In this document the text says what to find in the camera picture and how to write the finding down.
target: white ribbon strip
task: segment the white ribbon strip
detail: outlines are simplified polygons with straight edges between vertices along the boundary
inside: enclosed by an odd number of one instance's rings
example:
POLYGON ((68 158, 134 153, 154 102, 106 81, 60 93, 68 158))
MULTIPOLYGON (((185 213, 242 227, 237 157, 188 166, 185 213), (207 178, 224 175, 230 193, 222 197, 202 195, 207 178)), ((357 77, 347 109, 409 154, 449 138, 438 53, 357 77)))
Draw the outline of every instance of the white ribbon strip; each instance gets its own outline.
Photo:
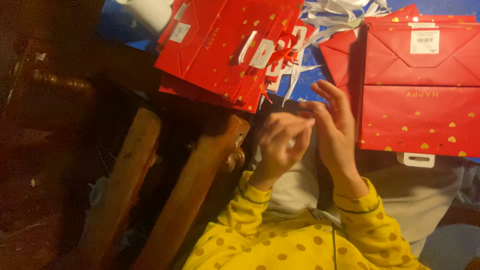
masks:
POLYGON ((299 64, 291 67, 290 87, 285 94, 282 106, 290 98, 295 85, 298 82, 300 73, 306 70, 312 70, 320 65, 302 67, 303 52, 310 44, 318 47, 318 43, 326 41, 336 32, 342 32, 358 27, 364 17, 371 16, 385 16, 390 13, 386 0, 374 0, 370 7, 364 12, 363 7, 366 6, 370 0, 316 0, 316 2, 304 2, 305 7, 300 16, 307 13, 307 17, 302 19, 304 22, 315 26, 315 33, 303 44, 299 51, 299 64), (359 10, 362 14, 357 17, 353 13, 354 10, 359 10), (329 12, 332 16, 318 16, 319 12, 329 12), (320 31, 320 26, 331 26, 330 28, 320 31))

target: white bag handle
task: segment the white bag handle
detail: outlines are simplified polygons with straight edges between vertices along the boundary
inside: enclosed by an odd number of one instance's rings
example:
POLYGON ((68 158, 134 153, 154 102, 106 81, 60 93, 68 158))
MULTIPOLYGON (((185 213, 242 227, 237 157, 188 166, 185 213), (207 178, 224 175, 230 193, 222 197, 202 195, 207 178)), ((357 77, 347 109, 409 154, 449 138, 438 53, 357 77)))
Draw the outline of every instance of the white bag handle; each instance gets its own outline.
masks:
POLYGON ((435 155, 397 152, 398 162, 410 167, 433 168, 435 155))

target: yellow pajama top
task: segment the yellow pajama top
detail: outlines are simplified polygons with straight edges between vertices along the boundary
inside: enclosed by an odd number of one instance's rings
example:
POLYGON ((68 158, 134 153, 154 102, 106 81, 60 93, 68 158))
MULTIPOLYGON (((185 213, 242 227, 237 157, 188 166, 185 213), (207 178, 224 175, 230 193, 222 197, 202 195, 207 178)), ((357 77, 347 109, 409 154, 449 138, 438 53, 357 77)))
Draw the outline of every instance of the yellow pajama top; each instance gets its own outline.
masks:
POLYGON ((359 199, 334 195, 342 229, 316 220, 305 209, 298 215, 262 222, 271 191, 248 184, 244 172, 235 197, 209 223, 184 265, 185 270, 427 270, 410 252, 397 221, 384 212, 370 181, 359 199))

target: white mug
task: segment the white mug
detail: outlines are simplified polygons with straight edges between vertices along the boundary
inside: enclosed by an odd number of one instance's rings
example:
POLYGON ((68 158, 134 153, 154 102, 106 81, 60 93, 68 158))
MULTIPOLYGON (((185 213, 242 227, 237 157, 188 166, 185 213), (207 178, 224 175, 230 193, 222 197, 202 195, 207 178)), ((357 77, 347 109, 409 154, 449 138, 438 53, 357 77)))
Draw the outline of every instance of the white mug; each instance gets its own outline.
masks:
POLYGON ((172 16, 172 1, 168 0, 116 0, 154 34, 160 34, 172 16))

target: white label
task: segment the white label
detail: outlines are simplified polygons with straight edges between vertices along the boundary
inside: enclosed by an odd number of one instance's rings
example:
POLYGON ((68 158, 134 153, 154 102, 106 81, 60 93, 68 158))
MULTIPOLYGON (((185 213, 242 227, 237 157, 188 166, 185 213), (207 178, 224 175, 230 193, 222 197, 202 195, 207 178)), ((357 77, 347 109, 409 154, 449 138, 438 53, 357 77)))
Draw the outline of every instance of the white label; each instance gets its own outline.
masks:
POLYGON ((409 26, 412 27, 412 29, 418 29, 418 28, 438 28, 438 26, 435 26, 435 23, 408 23, 409 26))
POLYGON ((440 30, 412 31, 410 40, 411 54, 438 54, 440 30))
POLYGON ((179 21, 179 20, 182 18, 183 13, 185 12, 185 9, 187 9, 187 7, 188 7, 188 4, 183 4, 183 5, 180 7, 180 9, 179 9, 179 11, 177 12, 177 14, 175 14, 175 17, 173 17, 173 18, 174 18, 175 20, 179 21))
POLYGON ((170 36, 170 40, 181 43, 185 35, 188 33, 188 29, 190 29, 190 25, 178 23, 170 36))

